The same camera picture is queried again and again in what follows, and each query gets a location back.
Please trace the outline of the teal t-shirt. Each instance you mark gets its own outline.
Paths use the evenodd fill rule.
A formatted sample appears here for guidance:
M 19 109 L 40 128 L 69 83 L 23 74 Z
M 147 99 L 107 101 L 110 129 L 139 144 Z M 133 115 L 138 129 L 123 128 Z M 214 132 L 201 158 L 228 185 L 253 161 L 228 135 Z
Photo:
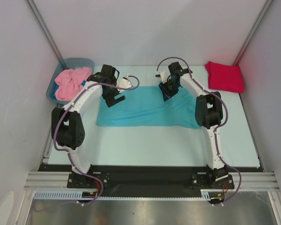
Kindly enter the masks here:
M 196 99 L 185 89 L 167 101 L 157 86 L 124 91 L 125 100 L 108 107 L 100 100 L 96 124 L 100 127 L 172 127 L 199 129 L 195 120 Z

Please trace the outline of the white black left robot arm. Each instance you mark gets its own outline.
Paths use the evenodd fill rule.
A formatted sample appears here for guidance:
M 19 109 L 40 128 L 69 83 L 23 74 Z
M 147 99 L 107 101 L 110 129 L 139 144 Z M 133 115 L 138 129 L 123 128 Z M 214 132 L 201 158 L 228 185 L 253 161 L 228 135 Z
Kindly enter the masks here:
M 83 67 L 83 70 L 85 76 L 78 82 L 78 93 L 62 108 L 52 110 L 51 135 L 55 150 L 66 153 L 72 172 L 79 174 L 78 182 L 87 188 L 93 184 L 95 177 L 89 173 L 91 163 L 81 149 L 86 137 L 83 114 L 100 98 L 108 107 L 120 103 L 125 100 L 123 91 L 134 90 L 138 86 L 132 85 L 130 75 L 120 79 L 120 72 L 110 65 L 103 65 L 101 71 L 95 74 L 90 68 Z

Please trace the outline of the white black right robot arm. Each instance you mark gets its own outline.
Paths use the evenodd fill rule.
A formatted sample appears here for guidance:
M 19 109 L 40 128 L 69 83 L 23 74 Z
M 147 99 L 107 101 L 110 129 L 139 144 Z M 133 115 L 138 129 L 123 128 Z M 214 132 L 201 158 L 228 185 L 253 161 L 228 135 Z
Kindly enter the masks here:
M 195 120 L 202 128 L 206 140 L 208 161 L 206 183 L 212 188 L 218 188 L 228 177 L 228 167 L 223 163 L 221 144 L 219 138 L 222 126 L 223 108 L 219 92 L 211 92 L 204 87 L 192 75 L 189 68 L 183 69 L 179 62 L 173 62 L 168 66 L 169 72 L 156 72 L 156 77 L 161 79 L 159 88 L 164 101 L 174 97 L 179 88 L 186 89 L 196 97 Z

